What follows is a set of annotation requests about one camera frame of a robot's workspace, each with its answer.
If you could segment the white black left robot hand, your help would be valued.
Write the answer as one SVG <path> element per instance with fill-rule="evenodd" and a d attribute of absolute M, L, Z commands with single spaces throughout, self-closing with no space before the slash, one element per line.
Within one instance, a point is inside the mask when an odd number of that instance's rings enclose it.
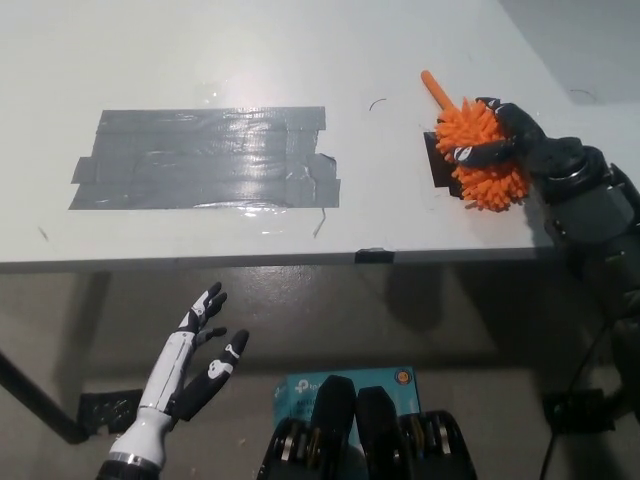
<path fill-rule="evenodd" d="M 186 383 L 199 347 L 226 334 L 209 328 L 227 294 L 217 282 L 205 290 L 169 335 L 147 380 L 132 425 L 112 445 L 99 479 L 158 479 L 166 463 L 166 436 L 180 421 L 191 420 L 223 388 L 245 350 L 249 332 L 238 331 L 221 354 Z"/>

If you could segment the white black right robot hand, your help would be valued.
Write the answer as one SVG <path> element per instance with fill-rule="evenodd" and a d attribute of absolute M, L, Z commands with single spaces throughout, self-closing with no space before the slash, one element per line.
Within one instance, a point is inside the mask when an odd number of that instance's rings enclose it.
<path fill-rule="evenodd" d="M 553 202 L 591 185 L 602 171 L 593 148 L 576 137 L 548 136 L 530 114 L 498 98 L 444 111 L 436 133 L 462 197 L 484 208 L 502 210 L 532 184 Z"/>

